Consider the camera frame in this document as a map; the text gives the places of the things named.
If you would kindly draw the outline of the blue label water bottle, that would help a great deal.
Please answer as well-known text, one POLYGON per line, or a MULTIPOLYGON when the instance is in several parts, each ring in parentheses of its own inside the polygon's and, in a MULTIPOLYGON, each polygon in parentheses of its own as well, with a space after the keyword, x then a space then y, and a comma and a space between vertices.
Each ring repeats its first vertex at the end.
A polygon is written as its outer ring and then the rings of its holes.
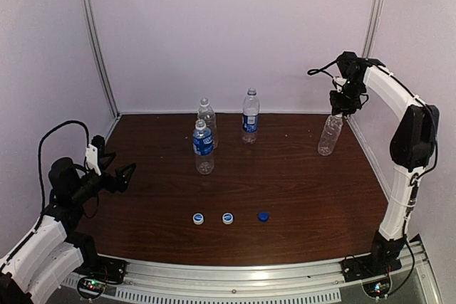
POLYGON ((212 131, 202 119, 198 119, 195 122, 192 146, 197 171, 203 175, 210 174, 214 169, 213 136, 212 131))

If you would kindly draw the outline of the white Pocari cap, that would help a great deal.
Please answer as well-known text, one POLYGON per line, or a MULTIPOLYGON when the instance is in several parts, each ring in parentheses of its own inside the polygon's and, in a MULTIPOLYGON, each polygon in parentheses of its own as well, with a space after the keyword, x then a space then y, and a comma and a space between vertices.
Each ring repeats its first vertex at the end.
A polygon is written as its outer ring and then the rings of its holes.
POLYGON ((230 225, 234 223, 234 215, 230 212, 223 213, 222 215, 223 224, 230 225))
POLYGON ((204 215, 202 213, 195 213, 192 216, 192 220, 195 225, 201 225, 204 223, 204 215))

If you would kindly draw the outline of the Pepsi bottle blue label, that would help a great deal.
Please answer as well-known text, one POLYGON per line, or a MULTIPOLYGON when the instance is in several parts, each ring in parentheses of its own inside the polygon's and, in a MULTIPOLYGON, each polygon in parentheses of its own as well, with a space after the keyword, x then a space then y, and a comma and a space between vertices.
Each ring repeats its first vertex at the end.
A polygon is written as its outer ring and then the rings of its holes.
POLYGON ((258 136, 260 102, 255 88, 249 88, 242 105, 242 141, 254 144, 258 136))

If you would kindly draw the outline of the clear bottle white cap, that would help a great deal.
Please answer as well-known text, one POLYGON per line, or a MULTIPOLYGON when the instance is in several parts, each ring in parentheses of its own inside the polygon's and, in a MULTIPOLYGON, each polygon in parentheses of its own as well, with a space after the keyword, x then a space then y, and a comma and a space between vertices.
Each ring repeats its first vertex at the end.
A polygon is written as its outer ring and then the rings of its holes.
POLYGON ((206 126, 211 130, 213 145, 216 149, 218 147, 219 142, 217 131, 217 118, 216 113, 213 110, 208 98, 200 99, 197 118, 199 120, 204 120, 206 122, 206 126))

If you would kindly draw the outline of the blue bottle cap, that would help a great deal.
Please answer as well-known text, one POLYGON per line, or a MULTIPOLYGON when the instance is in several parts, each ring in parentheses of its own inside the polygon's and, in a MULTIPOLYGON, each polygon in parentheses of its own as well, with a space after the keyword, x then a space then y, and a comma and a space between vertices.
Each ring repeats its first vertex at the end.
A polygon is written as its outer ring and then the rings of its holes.
POLYGON ((258 213, 257 217, 258 217, 258 220, 260 220, 260 222, 267 222, 270 218, 270 215, 266 211, 260 211, 258 213))

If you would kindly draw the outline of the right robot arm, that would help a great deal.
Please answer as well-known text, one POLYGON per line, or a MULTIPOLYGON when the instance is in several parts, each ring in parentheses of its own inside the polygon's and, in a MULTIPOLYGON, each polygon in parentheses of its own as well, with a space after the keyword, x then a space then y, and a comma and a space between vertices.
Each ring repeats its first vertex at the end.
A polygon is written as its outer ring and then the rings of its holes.
POLYGON ((394 164, 393 187, 385 216, 375 232, 365 261, 371 272, 382 273, 398 264, 407 242, 408 222, 416 205, 422 177, 431 157, 437 155, 440 112, 404 86, 378 59, 361 58, 344 51, 335 59, 341 73, 330 92, 334 115, 348 116, 360 110, 361 96, 376 93, 399 120, 390 142, 394 164))

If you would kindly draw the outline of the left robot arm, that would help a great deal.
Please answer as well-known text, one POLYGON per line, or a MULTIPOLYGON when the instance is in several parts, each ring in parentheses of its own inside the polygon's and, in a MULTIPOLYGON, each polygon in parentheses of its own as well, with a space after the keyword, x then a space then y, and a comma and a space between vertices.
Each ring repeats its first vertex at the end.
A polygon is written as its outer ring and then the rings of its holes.
POLYGON ((109 174, 108 165, 80 176, 81 166, 69 157, 52 164, 49 204, 36 226, 1 260, 2 303, 45 303, 74 271, 91 279, 91 290, 123 282, 126 261, 99 255, 93 237, 76 230, 83 205, 104 189, 125 192, 136 169, 132 163, 109 174))

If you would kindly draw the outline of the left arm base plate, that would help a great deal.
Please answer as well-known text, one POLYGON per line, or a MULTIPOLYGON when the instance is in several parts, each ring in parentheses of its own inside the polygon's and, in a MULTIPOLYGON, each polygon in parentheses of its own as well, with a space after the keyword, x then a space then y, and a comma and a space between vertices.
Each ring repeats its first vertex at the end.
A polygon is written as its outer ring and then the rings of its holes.
POLYGON ((82 300, 93 302, 123 284, 127 266, 126 260, 99 256, 94 266, 83 264, 62 285, 76 290, 82 300))

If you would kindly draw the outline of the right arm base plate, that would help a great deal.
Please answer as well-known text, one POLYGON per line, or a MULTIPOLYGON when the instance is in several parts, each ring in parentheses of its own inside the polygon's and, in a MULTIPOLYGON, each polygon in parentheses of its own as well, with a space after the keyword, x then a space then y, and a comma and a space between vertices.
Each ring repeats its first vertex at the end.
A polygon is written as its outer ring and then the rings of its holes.
POLYGON ((401 262, 396 258, 385 265, 374 266, 371 255, 348 255, 339 264, 344 281, 360 281, 364 293, 375 300, 387 298, 393 292, 391 274, 402 268, 401 262))

